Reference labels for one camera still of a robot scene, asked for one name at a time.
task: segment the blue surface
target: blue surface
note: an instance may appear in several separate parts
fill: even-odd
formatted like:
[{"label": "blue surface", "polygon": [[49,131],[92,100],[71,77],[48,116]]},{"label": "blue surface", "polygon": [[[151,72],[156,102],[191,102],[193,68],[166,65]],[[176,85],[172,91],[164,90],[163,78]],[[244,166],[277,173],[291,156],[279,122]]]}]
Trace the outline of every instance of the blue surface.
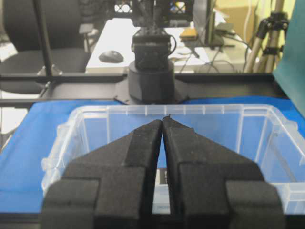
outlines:
[{"label": "blue surface", "polygon": [[274,76],[285,93],[305,117],[305,1],[296,0],[291,17],[283,58]]},{"label": "blue surface", "polygon": [[[305,137],[305,120],[290,100],[266,97],[193,100],[184,104],[269,104],[298,123]],[[41,160],[56,138],[56,127],[72,110],[84,105],[120,105],[118,102],[60,101],[35,104],[0,155],[0,212],[39,212],[42,201]],[[164,156],[159,163],[164,164]]]}]

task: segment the computer mouse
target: computer mouse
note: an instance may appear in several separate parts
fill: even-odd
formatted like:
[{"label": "computer mouse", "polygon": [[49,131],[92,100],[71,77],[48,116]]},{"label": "computer mouse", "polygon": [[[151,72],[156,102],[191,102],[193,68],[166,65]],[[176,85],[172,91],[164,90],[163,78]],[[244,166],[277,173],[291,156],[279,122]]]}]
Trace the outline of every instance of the computer mouse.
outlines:
[{"label": "computer mouse", "polygon": [[103,52],[99,59],[101,62],[106,63],[121,63],[124,61],[124,57],[119,52],[113,50]]}]

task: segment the black metal frame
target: black metal frame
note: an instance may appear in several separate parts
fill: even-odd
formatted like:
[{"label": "black metal frame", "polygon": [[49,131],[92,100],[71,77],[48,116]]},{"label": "black metal frame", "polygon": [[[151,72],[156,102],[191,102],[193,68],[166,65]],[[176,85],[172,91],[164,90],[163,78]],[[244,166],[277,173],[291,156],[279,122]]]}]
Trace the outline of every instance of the black metal frame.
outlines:
[{"label": "black metal frame", "polygon": [[[36,81],[46,84],[38,99],[2,99],[0,107],[30,108],[34,103],[53,101],[53,100],[118,100],[115,91],[103,93],[103,97],[92,94],[90,97],[69,97],[69,96],[50,96],[59,84],[84,85],[84,89],[97,83],[105,86],[116,85],[126,79],[125,74],[83,74],[83,73],[63,73],[61,76],[53,76],[52,80],[48,77],[37,76],[35,74],[2,74],[0,81],[20,82]],[[176,80],[187,84],[187,99],[200,98],[227,98],[237,96],[261,95],[278,98],[287,98],[283,90],[276,83],[271,74],[176,74]],[[221,94],[215,94],[217,90],[223,90]],[[120,99],[123,104],[129,104],[124,98]]]},{"label": "black metal frame", "polygon": [[[193,5],[193,0],[170,0],[171,3],[177,3],[177,2],[181,2],[183,3],[183,6],[178,7],[177,8],[177,12],[171,12],[168,15],[168,18],[170,20],[189,20],[190,16],[192,14],[192,5]],[[127,0],[127,1],[122,1],[122,2],[117,2],[115,4],[116,6],[118,6],[117,11],[114,11],[113,13],[113,17],[115,18],[133,18],[133,8],[132,8],[132,0]],[[124,5],[128,5],[130,7],[128,12],[124,12],[122,7]]]},{"label": "black metal frame", "polygon": [[[303,229],[304,215],[286,215],[286,229]],[[172,215],[152,215],[147,221],[148,229],[183,229],[183,218]],[[40,214],[36,213],[2,213],[0,228],[39,229]]]}]

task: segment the white desk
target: white desk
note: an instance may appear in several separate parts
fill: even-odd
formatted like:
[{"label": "white desk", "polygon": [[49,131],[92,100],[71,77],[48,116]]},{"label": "white desk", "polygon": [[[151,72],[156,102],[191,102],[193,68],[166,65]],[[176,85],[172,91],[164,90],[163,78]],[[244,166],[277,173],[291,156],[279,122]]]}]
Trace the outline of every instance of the white desk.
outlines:
[{"label": "white desk", "polygon": [[[134,53],[131,51],[132,36],[139,30],[133,26],[130,19],[113,19],[107,21],[104,30],[93,50],[91,58],[87,64],[87,73],[127,73],[129,64],[134,61]],[[184,43],[180,41],[180,34],[184,28],[166,28],[167,33],[173,35],[177,40],[177,48],[175,52],[169,56],[170,59],[178,59],[174,61],[175,72],[181,71],[185,65],[186,59],[190,56],[190,49],[185,47]],[[240,42],[224,38],[226,45],[234,45],[234,47],[224,47],[223,53],[219,53],[214,66],[217,67],[221,73],[232,73],[233,69],[227,62],[217,62],[225,60],[230,62],[237,71],[241,71],[244,65],[244,53],[246,46]],[[118,51],[123,57],[122,63],[104,63],[99,60],[101,53],[115,50]],[[195,58],[193,55],[188,60],[187,65],[184,67],[183,72],[207,72],[209,65],[204,63],[209,62],[216,55],[218,49],[211,50],[210,48],[195,48],[199,54],[200,59]],[[216,72],[215,69],[210,69],[211,73]]]}]

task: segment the cable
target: cable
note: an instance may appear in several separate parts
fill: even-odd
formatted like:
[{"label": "cable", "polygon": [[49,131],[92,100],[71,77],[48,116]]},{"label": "cable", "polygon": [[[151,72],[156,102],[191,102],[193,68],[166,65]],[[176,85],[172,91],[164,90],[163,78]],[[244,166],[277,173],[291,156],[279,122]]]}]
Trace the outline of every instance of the cable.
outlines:
[{"label": "cable", "polygon": [[236,72],[236,69],[235,69],[234,65],[233,65],[232,63],[230,63],[229,61],[226,61],[226,60],[216,60],[216,61],[214,61],[214,62],[226,62],[228,65],[231,66],[233,72],[234,72],[234,73]]},{"label": "cable", "polygon": [[[213,6],[211,7],[212,10],[210,10],[210,14],[209,14],[209,16],[207,17],[207,19],[206,19],[206,21],[205,21],[205,24],[203,25],[203,30],[202,30],[200,36],[198,36],[197,41],[194,43],[194,46],[193,46],[192,50],[195,50],[195,48],[196,48],[196,46],[198,45],[198,43],[200,42],[200,40],[201,40],[201,38],[202,38],[204,32],[206,31],[206,26],[208,25],[208,23],[209,23],[211,17],[213,16],[213,9],[214,9],[214,7],[216,6],[216,3],[217,3],[217,0],[214,2]],[[187,58],[187,60],[185,61],[184,66],[181,68],[181,70],[179,71],[179,73],[182,73],[182,71],[183,71],[184,68],[186,67],[187,62],[189,61],[189,59],[190,59],[190,57],[191,57],[191,55],[192,55],[192,53],[193,53],[192,50],[191,50],[191,53],[190,53],[189,58]]]},{"label": "cable", "polygon": [[242,40],[239,40],[239,39],[237,39],[237,38],[235,38],[235,37],[229,37],[229,36],[223,36],[223,37],[228,38],[228,39],[231,39],[231,40],[234,40],[234,41],[237,41],[237,42],[240,42],[240,43],[243,43],[243,44],[245,44],[247,47],[249,47],[248,43],[246,43],[246,42],[244,42],[244,41],[242,41]]},{"label": "cable", "polygon": [[216,54],[214,55],[214,57],[213,57],[212,61],[210,62],[210,66],[209,66],[209,69],[208,69],[208,72],[207,72],[207,73],[209,73],[209,72],[210,72],[211,67],[213,66],[214,61],[215,61],[216,57],[218,56],[218,54],[220,53],[221,49],[222,49],[222,47],[219,47],[218,51],[217,51],[217,52],[216,52]]},{"label": "cable", "polygon": [[248,29],[249,20],[251,17],[251,6],[252,6],[252,0],[248,0],[248,12],[247,12],[246,20],[244,22],[244,41],[245,42],[247,42],[247,29]]},{"label": "cable", "polygon": [[171,55],[171,54],[173,54],[173,52],[176,50],[176,48],[177,48],[177,40],[175,39],[175,37],[173,36],[173,35],[170,35],[172,38],[173,38],[173,40],[175,41],[175,46],[174,46],[174,48],[173,48],[173,50],[172,51],[170,51],[168,54],[166,54],[165,56],[169,56],[169,55]]},{"label": "cable", "polygon": [[219,73],[218,68],[216,68],[211,62],[207,62],[207,63],[204,63],[203,65],[201,65],[201,67],[198,69],[198,72],[200,72],[200,70],[202,69],[202,67],[205,66],[205,65],[209,65],[209,67],[214,68],[215,71],[216,71],[217,73]]},{"label": "cable", "polygon": [[184,64],[184,65],[182,66],[182,68],[180,69],[180,71],[179,71],[180,74],[181,74],[182,71],[185,69],[185,67],[186,67],[186,65],[187,65],[187,63],[188,63],[188,61],[189,61],[189,59],[191,58],[191,56],[192,56],[192,53],[191,53],[190,56],[186,59],[185,64]]}]

